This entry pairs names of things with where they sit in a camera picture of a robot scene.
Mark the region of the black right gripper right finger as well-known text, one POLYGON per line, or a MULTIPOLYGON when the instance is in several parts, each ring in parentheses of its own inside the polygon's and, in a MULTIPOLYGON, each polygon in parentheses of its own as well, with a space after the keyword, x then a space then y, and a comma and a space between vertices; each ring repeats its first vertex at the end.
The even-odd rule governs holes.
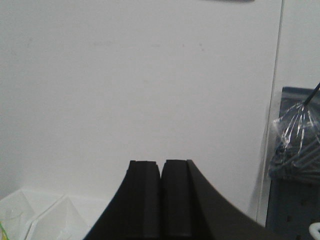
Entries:
POLYGON ((167 160, 161 183, 164 240, 282 239, 226 200, 192 160, 167 160))

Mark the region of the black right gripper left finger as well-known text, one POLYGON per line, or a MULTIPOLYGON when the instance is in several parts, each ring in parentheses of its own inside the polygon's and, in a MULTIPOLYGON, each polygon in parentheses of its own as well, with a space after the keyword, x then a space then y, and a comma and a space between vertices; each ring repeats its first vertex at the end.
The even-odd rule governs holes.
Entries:
POLYGON ((129 163, 116 194, 86 240, 159 240, 160 171, 154 161, 129 163))

